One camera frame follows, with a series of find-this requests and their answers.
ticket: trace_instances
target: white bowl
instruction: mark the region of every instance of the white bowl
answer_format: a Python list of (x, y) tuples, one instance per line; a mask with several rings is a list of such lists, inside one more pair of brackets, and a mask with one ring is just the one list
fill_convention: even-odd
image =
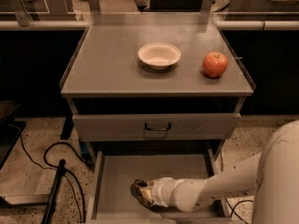
[(164, 70), (179, 61), (180, 51), (170, 44), (155, 42), (143, 46), (138, 57), (152, 69)]

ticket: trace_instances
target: drawer handle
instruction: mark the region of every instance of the drawer handle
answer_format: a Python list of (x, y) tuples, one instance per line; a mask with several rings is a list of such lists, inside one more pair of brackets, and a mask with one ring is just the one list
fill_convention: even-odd
[(169, 131), (171, 129), (171, 123), (168, 123), (168, 126), (166, 128), (150, 128), (148, 126), (148, 123), (145, 123), (144, 127), (147, 131)]

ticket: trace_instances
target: gray tabletop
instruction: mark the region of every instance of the gray tabletop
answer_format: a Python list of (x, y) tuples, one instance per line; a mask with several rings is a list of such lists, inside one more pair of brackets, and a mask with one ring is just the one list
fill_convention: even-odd
[[(151, 42), (176, 46), (177, 66), (152, 71), (138, 60)], [(210, 51), (224, 53), (228, 68), (219, 79), (201, 74)], [(252, 88), (212, 20), (199, 13), (99, 14), (62, 88), (62, 96), (249, 96)]]

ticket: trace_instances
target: apple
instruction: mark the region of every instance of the apple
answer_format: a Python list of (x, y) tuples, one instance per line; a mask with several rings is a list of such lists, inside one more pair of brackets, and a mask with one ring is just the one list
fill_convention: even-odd
[(212, 51), (203, 60), (203, 72), (208, 77), (218, 78), (225, 72), (227, 64), (227, 58), (224, 54)]

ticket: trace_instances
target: floor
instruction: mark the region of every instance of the floor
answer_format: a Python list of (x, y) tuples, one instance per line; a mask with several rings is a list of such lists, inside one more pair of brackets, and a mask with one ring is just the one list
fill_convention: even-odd
[[(73, 1), (74, 10), (88, 13), (89, 7), (86, 0)], [(133, 0), (100, 0), (100, 5), (106, 12), (136, 11)], [(296, 119), (299, 119), (299, 115), (243, 116), (232, 137), (224, 144), (221, 155), (224, 170), (261, 152), (277, 128)], [(46, 167), (47, 165), (43, 160), (45, 150), (52, 144), (62, 141), (60, 134), (64, 125), (64, 118), (26, 118), (21, 120), (27, 122), (22, 133), (24, 147), (35, 162)], [(76, 129), (73, 130), (70, 138), (64, 142), (79, 152)], [(221, 169), (221, 157), (217, 159), (219, 169)], [(77, 176), (84, 193), (87, 209), (93, 183), (93, 171), (76, 157), (70, 147), (65, 145), (55, 146), (47, 155), (47, 160), (54, 165), (57, 165), (60, 159), (65, 159), (66, 168)], [(48, 194), (55, 171), (42, 169), (32, 163), (26, 156), (19, 139), (7, 162), (0, 170), (0, 176), (0, 196)], [(66, 176), (68, 179), (62, 179), (52, 223), (79, 223), (80, 220), (71, 187), (75, 190), (75, 196), (81, 208), (79, 189), (72, 176)], [(243, 199), (230, 199), (228, 201), (231, 205), (235, 205), (240, 200)], [(236, 208), (236, 212), (248, 223), (250, 223), (251, 210), (252, 203), (244, 203)], [(41, 223), (44, 211), (44, 205), (1, 208), (0, 223)]]

